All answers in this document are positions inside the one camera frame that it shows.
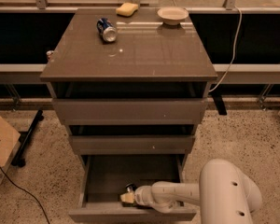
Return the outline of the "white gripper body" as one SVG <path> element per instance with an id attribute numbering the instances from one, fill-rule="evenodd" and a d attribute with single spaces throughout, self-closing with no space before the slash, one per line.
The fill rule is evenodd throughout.
<path id="1" fill-rule="evenodd" d="M 153 196 L 151 193 L 151 186 L 141 186 L 134 192 L 134 198 L 137 204 L 142 206 L 151 206 L 153 203 Z"/>

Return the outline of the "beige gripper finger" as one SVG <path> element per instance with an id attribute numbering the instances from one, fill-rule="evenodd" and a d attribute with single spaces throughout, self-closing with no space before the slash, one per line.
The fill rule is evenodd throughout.
<path id="1" fill-rule="evenodd" d="M 126 192 L 121 194 L 120 199 L 123 203 L 133 204 L 135 202 L 135 197 L 133 192 Z"/>

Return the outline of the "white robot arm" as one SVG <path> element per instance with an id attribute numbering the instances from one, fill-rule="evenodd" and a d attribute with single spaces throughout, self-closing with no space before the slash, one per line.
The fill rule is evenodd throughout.
<path id="1" fill-rule="evenodd" d="M 198 183 L 159 181 L 127 188 L 120 200 L 163 214 L 175 212 L 180 202 L 197 205 L 202 224 L 253 224 L 251 214 L 262 205 L 258 185 L 233 163 L 221 159 L 203 166 Z"/>

